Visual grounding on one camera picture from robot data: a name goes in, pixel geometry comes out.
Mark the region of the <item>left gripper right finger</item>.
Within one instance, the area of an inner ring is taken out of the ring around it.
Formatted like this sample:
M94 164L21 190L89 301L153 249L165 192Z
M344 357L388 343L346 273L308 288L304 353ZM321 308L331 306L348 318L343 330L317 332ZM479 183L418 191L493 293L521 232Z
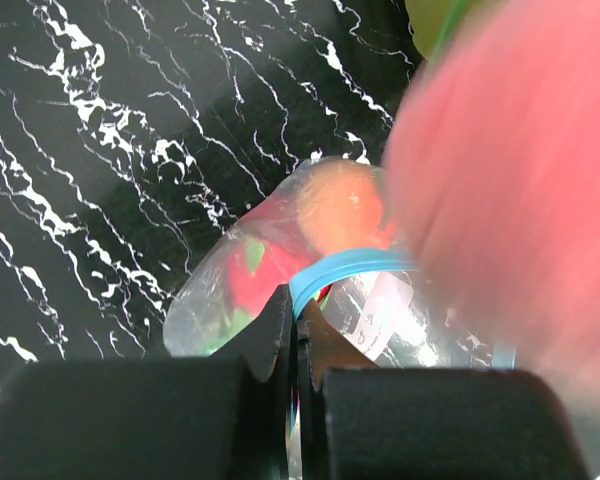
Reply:
M553 391L520 370L375 366L308 304L297 322L307 479L585 479Z

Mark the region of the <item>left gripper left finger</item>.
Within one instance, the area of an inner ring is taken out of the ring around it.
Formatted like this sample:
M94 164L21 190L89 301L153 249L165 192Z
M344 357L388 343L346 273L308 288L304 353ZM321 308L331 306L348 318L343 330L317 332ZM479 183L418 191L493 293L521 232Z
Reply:
M40 362L0 390L0 479L284 479L292 301L208 357Z

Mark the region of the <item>red dragon fruit toy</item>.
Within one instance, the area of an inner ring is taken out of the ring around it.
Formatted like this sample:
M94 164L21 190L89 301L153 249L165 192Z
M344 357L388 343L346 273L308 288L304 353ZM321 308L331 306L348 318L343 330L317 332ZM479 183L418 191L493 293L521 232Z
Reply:
M294 232L267 237L238 231L224 237L218 251L225 281L220 338L227 341L263 310L278 286L322 258L319 250Z

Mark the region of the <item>clear bag teal zipper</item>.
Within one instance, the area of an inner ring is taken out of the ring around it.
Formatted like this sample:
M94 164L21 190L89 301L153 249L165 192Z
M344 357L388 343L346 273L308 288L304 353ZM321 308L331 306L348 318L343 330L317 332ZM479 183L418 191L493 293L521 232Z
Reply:
M316 165L337 159L341 158L303 163L269 198L237 221L200 262L172 301L164 321L163 343L173 358L211 356L242 331L227 341L220 338L225 300L223 254L218 251L222 239L238 231L267 237L296 232L305 238L299 227L296 196ZM513 348L485 334L472 333L451 308L434 305L425 276L399 249L395 237L386 249L353 248L322 255L277 288L281 286L289 289L293 315L288 464L298 460L302 467L297 322L310 303L380 368L503 371L516 362Z

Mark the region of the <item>peach toy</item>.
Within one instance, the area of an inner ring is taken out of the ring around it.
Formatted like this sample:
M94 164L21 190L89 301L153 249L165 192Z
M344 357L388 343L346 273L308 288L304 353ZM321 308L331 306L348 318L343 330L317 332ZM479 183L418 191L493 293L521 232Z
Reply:
M505 1L409 87L384 163L444 304L600 404L600 1Z
M353 248L388 248L396 234L385 213L384 172L348 160L320 163L296 196L299 227L327 256Z

